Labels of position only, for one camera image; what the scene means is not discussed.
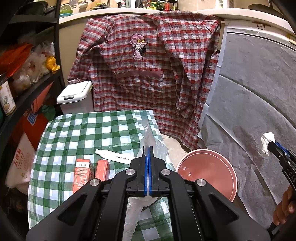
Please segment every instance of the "red checkered fabric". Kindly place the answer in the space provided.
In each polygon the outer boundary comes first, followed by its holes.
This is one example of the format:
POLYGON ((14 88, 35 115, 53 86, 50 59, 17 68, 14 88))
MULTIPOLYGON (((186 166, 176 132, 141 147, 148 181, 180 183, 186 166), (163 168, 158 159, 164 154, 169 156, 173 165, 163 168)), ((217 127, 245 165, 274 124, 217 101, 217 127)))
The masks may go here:
POLYGON ((196 149, 219 30, 215 17, 184 11, 91 18, 68 82, 92 81, 95 111, 152 109, 163 134, 196 149))

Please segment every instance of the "carton with pineapple picture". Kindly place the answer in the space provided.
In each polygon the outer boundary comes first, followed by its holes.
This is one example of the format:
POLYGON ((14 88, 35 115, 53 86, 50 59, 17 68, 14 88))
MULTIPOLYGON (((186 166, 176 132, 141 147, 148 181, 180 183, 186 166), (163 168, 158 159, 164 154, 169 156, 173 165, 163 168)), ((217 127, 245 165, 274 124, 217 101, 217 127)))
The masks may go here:
POLYGON ((6 115, 10 115, 15 109, 15 102, 5 73, 0 75, 0 103, 6 115))

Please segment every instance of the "human hand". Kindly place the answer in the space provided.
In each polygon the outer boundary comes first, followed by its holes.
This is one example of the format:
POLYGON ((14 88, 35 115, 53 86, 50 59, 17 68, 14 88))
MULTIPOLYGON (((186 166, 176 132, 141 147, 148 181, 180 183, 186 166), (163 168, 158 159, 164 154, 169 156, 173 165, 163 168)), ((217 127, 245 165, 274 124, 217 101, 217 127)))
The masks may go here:
POLYGON ((293 195, 293 189, 291 186, 283 194, 283 200, 277 205, 273 215, 273 222, 276 226, 280 223, 284 224, 287 221, 287 216, 296 210, 296 201, 290 202, 290 198, 293 195))

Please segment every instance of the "crumpled white tissue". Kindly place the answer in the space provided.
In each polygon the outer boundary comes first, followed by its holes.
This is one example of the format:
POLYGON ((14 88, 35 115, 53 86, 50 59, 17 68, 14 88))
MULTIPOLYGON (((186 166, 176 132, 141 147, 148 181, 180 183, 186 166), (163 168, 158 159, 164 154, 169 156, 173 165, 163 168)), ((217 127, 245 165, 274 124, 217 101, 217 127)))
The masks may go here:
POLYGON ((271 141, 276 142, 276 140, 274 138, 274 134, 272 132, 264 133, 264 135, 261 137, 262 152, 263 152, 264 156, 269 156, 267 146, 268 146, 268 143, 271 141))

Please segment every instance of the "white countertop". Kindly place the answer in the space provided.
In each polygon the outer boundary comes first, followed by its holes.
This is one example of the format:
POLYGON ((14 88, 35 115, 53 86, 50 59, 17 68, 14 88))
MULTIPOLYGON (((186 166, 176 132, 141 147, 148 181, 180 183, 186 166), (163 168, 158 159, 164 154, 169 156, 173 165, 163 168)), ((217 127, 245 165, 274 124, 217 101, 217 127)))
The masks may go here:
MULTIPOLYGON (((128 7, 106 8, 106 9, 81 12, 65 18, 61 18, 59 20, 59 24, 62 25, 65 23, 69 23, 70 21, 74 21, 82 18, 90 18, 94 16, 102 16, 102 15, 111 15, 111 14, 142 15, 142 14, 151 14, 156 12, 160 12, 160 11, 152 10, 152 9, 128 8, 128 7)), ((279 28, 295 36, 291 26, 286 20, 265 12, 259 12, 259 11, 242 9, 242 8, 213 8, 213 9, 200 10, 197 12, 208 14, 208 15, 214 15, 223 19, 232 19, 232 20, 235 19, 235 20, 259 22, 259 23, 263 23, 266 25, 279 28)))

